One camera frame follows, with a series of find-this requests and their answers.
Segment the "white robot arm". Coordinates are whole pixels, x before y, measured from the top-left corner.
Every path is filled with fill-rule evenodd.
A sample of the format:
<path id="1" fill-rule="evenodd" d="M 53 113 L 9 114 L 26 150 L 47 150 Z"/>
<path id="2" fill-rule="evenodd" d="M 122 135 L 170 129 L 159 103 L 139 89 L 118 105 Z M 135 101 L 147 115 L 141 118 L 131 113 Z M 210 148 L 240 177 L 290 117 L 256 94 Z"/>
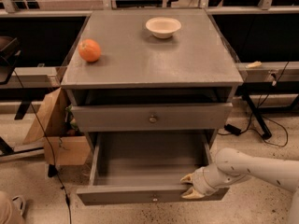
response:
<path id="1" fill-rule="evenodd" d="M 191 185 L 181 197 L 195 200 L 211 196 L 250 176 L 291 192 L 287 224 L 299 224 L 299 161 L 253 157 L 226 147 L 217 152 L 211 164 L 180 179 L 181 184 Z"/>

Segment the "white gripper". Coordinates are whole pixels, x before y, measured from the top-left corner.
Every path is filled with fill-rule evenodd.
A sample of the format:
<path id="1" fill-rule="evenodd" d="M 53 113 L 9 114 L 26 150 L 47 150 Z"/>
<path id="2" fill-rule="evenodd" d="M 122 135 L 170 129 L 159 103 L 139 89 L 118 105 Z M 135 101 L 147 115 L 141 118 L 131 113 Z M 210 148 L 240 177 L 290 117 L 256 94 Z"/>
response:
<path id="1" fill-rule="evenodd" d="M 207 168 L 200 168 L 194 171 L 192 174 L 187 174 L 180 179 L 182 184 L 191 184 L 188 190 L 186 190 L 181 197 L 187 200 L 197 200 L 214 194 L 218 189 L 215 188 L 208 180 L 209 171 Z"/>

